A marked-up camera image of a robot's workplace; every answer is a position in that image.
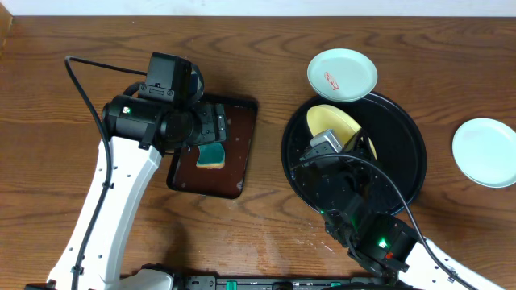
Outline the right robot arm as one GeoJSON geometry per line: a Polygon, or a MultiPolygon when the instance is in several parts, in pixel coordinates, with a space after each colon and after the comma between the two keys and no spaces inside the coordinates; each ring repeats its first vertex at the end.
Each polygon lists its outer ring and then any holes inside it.
{"type": "Polygon", "coordinates": [[[290,171],[316,174],[306,198],[322,215],[327,233],[365,270],[415,289],[498,287],[424,237],[413,216],[405,223],[372,208],[368,202],[375,190],[403,195],[376,161],[364,130],[346,143],[332,129],[316,134],[290,171]]]}

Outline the light blue plate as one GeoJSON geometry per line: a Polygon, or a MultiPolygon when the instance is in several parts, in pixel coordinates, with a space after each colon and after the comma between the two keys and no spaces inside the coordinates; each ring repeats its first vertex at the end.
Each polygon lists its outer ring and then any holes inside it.
{"type": "Polygon", "coordinates": [[[320,52],[306,70],[310,86],[333,102],[353,102],[371,93],[378,81],[375,64],[364,54],[346,48],[320,52]]]}
{"type": "Polygon", "coordinates": [[[515,184],[515,131],[495,119],[474,118],[455,132],[452,155],[461,172],[489,188],[515,184]]]}

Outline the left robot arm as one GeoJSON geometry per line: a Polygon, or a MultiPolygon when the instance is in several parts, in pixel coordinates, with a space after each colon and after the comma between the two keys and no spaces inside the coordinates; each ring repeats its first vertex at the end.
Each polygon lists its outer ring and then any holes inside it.
{"type": "Polygon", "coordinates": [[[160,265],[122,278],[121,266],[135,214],[164,155],[197,147],[197,168],[226,161],[223,105],[202,100],[197,65],[155,52],[144,82],[129,86],[91,114],[102,141],[96,171],[68,246],[45,283],[28,289],[174,289],[174,275],[160,265]]]}

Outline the green yellow sponge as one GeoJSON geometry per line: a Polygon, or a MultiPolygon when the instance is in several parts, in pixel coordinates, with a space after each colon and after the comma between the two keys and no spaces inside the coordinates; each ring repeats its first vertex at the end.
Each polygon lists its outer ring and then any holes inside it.
{"type": "Polygon", "coordinates": [[[225,165],[226,152],[221,143],[203,144],[198,147],[197,168],[220,169],[225,165]]]}

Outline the yellow plate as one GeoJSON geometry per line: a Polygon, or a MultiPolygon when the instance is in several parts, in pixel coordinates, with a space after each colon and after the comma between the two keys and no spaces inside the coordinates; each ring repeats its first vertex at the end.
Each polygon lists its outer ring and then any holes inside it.
{"type": "MultiPolygon", "coordinates": [[[[368,145],[365,148],[370,150],[374,158],[377,157],[372,140],[366,135],[361,125],[350,115],[335,106],[318,105],[309,108],[306,113],[306,122],[312,138],[321,131],[332,129],[343,144],[341,152],[357,150],[359,146],[362,146],[368,140],[368,145]]],[[[309,146],[306,149],[305,157],[310,158],[328,153],[330,152],[325,151],[323,146],[309,146]]]]}

